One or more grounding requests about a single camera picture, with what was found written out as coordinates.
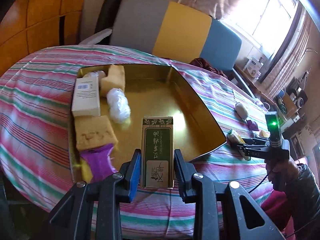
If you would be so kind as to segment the person's right hand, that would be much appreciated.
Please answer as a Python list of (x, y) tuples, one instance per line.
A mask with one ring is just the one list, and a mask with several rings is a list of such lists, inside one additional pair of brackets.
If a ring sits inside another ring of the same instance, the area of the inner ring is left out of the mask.
[(279, 161), (265, 160), (264, 163), (268, 181), (276, 191), (284, 192), (286, 184), (298, 178), (300, 168), (291, 157)]

